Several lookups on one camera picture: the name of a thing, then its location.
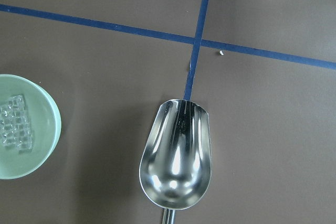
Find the light green plastic bowl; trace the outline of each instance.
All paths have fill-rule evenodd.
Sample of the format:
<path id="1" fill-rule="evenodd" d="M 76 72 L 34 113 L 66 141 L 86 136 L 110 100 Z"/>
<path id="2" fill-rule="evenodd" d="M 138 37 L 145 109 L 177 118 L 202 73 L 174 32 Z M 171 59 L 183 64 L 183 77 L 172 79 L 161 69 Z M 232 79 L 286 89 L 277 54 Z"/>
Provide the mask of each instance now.
<path id="1" fill-rule="evenodd" d="M 19 152 L 0 143 L 0 179 L 20 178 L 39 168 L 56 147 L 61 117 L 55 101 L 40 86 L 19 76 L 0 74 L 0 104 L 23 95 L 33 133 L 33 148 Z"/>

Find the metal scoop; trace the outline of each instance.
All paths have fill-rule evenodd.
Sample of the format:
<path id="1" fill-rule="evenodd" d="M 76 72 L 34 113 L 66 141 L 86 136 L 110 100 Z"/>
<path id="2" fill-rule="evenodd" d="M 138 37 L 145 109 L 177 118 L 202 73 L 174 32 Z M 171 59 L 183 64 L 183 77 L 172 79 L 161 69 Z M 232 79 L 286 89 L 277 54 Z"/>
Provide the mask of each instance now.
<path id="1" fill-rule="evenodd" d="M 175 210 L 196 204 L 211 176 L 208 113 L 196 103 L 169 100 L 156 115 L 139 168 L 147 197 L 165 208 L 163 224 L 173 224 Z"/>

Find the scoop handle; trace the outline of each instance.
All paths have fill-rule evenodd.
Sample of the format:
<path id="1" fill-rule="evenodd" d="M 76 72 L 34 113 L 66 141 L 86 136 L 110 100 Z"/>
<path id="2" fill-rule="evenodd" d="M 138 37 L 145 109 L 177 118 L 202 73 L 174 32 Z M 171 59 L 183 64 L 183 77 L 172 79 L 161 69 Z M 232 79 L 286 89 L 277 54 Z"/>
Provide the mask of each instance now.
<path id="1" fill-rule="evenodd" d="M 175 210 L 165 208 L 163 210 L 162 224 L 174 224 Z"/>

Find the scoop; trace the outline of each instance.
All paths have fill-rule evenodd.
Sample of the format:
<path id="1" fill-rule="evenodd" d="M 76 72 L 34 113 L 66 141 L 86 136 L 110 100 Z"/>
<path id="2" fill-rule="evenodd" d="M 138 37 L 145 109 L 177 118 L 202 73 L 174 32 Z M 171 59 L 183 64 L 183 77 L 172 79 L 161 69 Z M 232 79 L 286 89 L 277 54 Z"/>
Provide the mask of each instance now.
<path id="1" fill-rule="evenodd" d="M 208 113 L 191 101 L 175 99 L 163 103 L 139 168 L 144 193 L 165 209 L 162 223 L 173 224 L 175 210 L 199 202 L 210 177 Z"/>

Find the blue line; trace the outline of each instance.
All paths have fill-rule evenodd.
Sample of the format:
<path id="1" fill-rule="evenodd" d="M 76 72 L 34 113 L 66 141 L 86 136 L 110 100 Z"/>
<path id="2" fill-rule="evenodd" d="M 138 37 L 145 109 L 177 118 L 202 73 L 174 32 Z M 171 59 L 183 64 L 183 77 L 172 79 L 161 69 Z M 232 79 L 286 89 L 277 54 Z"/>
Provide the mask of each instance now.
<path id="1" fill-rule="evenodd" d="M 91 26 L 91 27 L 113 30 L 113 31 L 121 31 L 123 33 L 128 33 L 128 34 L 142 35 L 142 36 L 177 41 L 177 42 L 182 42 L 182 43 L 187 43 L 187 44 L 194 43 L 194 38 L 192 37 L 187 37 L 187 36 L 182 36 L 182 35 L 177 35 L 177 34 L 163 33 L 161 31 L 153 31 L 153 30 L 147 30 L 147 29 L 142 29 L 142 28 L 124 26 L 124 25 L 102 22 L 102 21 L 97 21 L 97 20 L 92 20 L 92 19 L 43 12 L 40 10 L 33 10 L 33 9 L 16 7 L 16 6 L 0 4 L 0 11 L 33 16 L 33 17 L 38 17 L 38 18 L 51 19 L 51 20 L 56 20 L 56 21 L 61 21 L 61 22 L 83 25 L 83 26 Z"/>
<path id="2" fill-rule="evenodd" d="M 201 44 L 204 47 L 224 49 L 224 50 L 232 51 L 232 52 L 240 52 L 241 54 L 262 56 L 262 57 L 271 58 L 271 59 L 285 60 L 285 61 L 305 64 L 305 65 L 311 65 L 315 67 L 329 68 L 329 69 L 336 70 L 335 62 L 330 62 L 330 61 L 325 61 L 325 60 L 317 60 L 317 59 L 312 59 L 312 58 L 307 58 L 307 57 L 302 57 L 302 56 L 283 54 L 280 52 L 273 52 L 273 51 L 267 51 L 267 50 L 244 47 L 244 46 L 237 46 L 233 44 L 227 44 L 227 43 L 216 42 L 216 41 L 211 41 L 211 40 L 202 40 Z"/>
<path id="3" fill-rule="evenodd" d="M 198 15 L 193 51 L 191 53 L 190 70 L 185 84 L 184 97 L 183 97 L 184 100 L 190 100 L 191 92 L 193 89 L 195 71 L 197 66 L 199 48 L 201 46 L 202 41 L 202 34 L 205 23 L 206 11 L 208 8 L 208 2 L 209 0 L 202 0 L 201 7 L 199 9 L 200 13 Z"/>

